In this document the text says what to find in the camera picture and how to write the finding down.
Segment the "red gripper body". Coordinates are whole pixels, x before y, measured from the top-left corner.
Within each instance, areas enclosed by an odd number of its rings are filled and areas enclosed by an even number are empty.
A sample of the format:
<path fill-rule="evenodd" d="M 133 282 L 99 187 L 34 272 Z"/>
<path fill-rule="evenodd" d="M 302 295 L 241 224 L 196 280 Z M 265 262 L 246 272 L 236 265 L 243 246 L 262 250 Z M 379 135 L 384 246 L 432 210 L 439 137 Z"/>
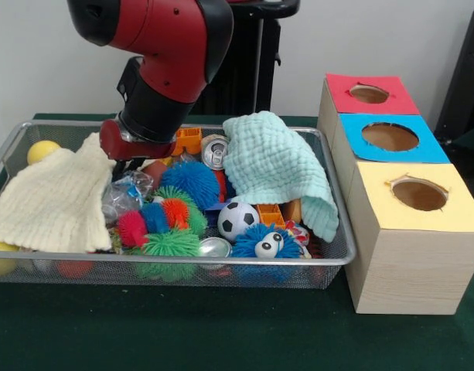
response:
<path fill-rule="evenodd" d="M 99 140 L 104 153 L 115 161 L 166 158 L 176 147 L 175 135 L 168 142 L 147 141 L 134 136 L 117 119 L 107 119 L 102 123 Z"/>

